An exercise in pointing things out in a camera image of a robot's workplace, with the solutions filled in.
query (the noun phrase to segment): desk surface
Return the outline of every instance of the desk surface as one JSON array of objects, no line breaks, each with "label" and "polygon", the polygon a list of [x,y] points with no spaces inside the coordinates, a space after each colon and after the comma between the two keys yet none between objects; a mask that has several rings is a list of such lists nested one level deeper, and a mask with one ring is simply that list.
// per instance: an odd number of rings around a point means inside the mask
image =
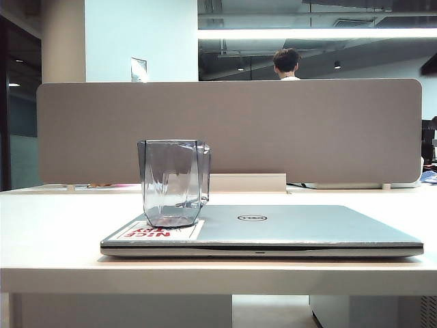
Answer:
[{"label": "desk surface", "polygon": [[99,242],[142,211],[136,188],[0,193],[3,292],[437,295],[437,186],[212,194],[210,204],[339,204],[425,243],[403,260],[129,260]]}]

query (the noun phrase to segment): glass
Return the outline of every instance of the glass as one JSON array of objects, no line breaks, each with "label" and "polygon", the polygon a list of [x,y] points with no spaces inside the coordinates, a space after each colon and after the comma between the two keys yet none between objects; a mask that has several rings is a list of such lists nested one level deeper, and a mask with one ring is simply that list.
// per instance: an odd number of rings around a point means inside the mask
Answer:
[{"label": "glass", "polygon": [[144,214],[151,226],[196,223],[210,195],[210,147],[199,140],[138,142]]}]

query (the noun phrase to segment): laptop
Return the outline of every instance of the laptop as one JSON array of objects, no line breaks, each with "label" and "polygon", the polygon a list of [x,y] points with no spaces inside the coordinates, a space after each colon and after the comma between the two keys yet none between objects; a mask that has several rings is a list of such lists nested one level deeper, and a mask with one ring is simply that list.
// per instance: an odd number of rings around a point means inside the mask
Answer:
[{"label": "laptop", "polygon": [[140,215],[100,243],[124,257],[400,257],[423,243],[345,206],[206,205],[194,226],[151,227]]}]

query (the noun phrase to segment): red and white sticker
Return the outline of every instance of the red and white sticker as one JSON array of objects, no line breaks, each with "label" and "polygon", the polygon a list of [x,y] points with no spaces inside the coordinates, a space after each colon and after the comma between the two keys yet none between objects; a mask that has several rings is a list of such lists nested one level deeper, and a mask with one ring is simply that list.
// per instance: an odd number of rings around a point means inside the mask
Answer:
[{"label": "red and white sticker", "polygon": [[112,237],[111,241],[146,241],[165,239],[168,241],[193,241],[202,229],[204,220],[199,220],[195,225],[179,229],[154,228],[147,221],[135,221],[125,230]]}]

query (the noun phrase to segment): empty glass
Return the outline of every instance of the empty glass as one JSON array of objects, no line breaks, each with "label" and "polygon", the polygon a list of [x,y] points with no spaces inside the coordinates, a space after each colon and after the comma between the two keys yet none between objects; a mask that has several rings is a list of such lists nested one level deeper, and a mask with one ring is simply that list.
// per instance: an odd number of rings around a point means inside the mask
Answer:
[{"label": "empty glass", "polygon": [[199,140],[138,142],[144,213],[151,226],[193,225],[210,195],[210,148]]}]

